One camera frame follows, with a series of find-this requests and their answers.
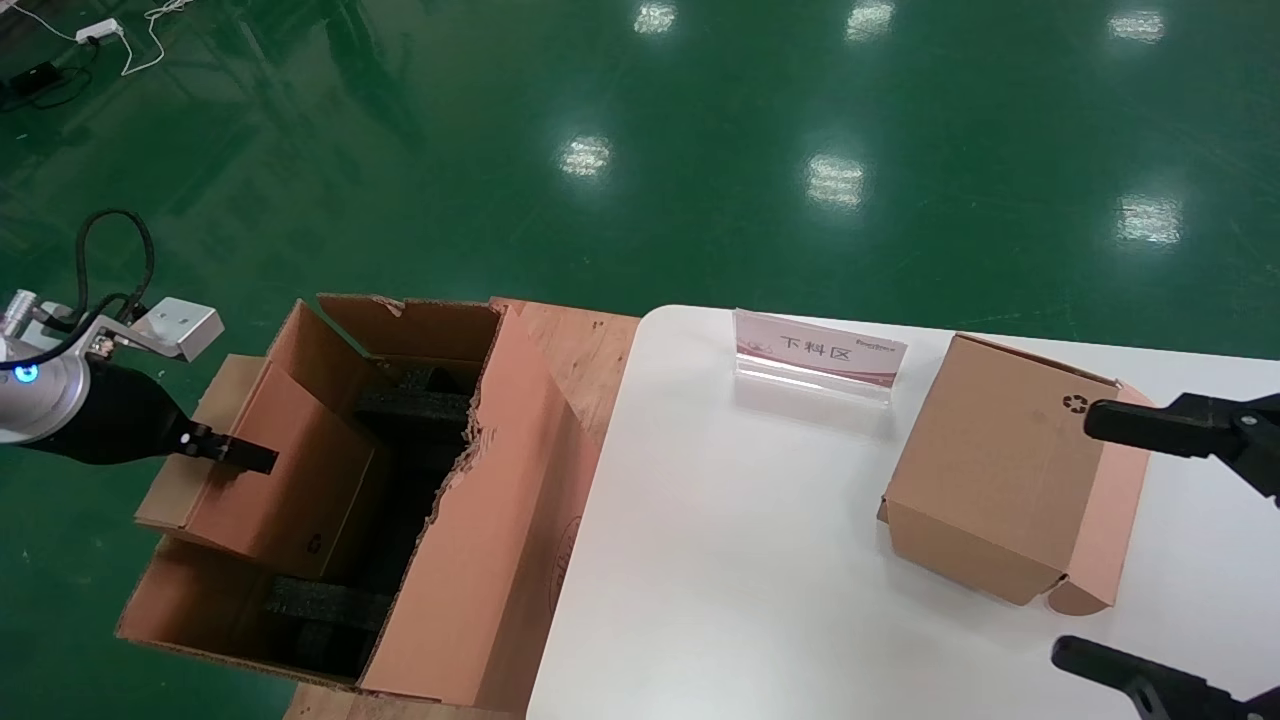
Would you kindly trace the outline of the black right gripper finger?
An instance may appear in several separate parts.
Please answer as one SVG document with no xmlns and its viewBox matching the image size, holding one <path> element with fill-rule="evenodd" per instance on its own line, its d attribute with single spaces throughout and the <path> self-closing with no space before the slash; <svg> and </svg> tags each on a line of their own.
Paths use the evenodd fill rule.
<svg viewBox="0 0 1280 720">
<path fill-rule="evenodd" d="M 1076 635 L 1059 637 L 1052 665 L 1125 694 L 1140 719 L 1277 719 L 1279 688 L 1248 700 L 1202 676 Z"/>
<path fill-rule="evenodd" d="M 1184 393 L 1166 407 L 1100 400 L 1093 439 L 1178 457 L 1216 457 L 1260 496 L 1279 500 L 1279 396 L 1248 401 Z"/>
</svg>

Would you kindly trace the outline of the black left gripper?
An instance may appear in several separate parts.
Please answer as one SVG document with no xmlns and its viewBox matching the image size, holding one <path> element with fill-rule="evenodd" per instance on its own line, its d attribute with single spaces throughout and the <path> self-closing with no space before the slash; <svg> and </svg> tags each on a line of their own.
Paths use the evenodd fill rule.
<svg viewBox="0 0 1280 720">
<path fill-rule="evenodd" d="M 170 454 L 269 475 L 279 452 L 196 424 L 157 380 L 106 361 L 88 363 L 87 396 L 60 429 L 20 446 L 88 465 Z"/>
</svg>

